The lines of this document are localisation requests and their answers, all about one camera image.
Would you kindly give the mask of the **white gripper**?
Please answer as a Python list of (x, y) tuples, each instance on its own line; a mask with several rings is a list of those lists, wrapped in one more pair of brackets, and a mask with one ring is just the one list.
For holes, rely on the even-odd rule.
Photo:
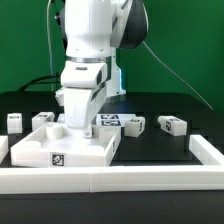
[[(56, 93), (55, 98), (60, 106), (64, 107), (64, 115), (76, 116), (92, 119), (102, 108), (106, 101), (105, 82), (95, 89), (81, 89), (71, 87), (61, 87)], [(93, 127), (89, 126), (83, 131), (85, 138), (93, 136)]]

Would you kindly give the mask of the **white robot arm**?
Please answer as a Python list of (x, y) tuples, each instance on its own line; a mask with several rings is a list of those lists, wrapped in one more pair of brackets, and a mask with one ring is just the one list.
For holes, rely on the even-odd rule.
[(67, 48), (56, 99), (67, 126), (85, 130), (108, 98), (125, 93), (116, 51), (144, 41), (147, 12), (142, 0), (65, 0), (60, 18)]

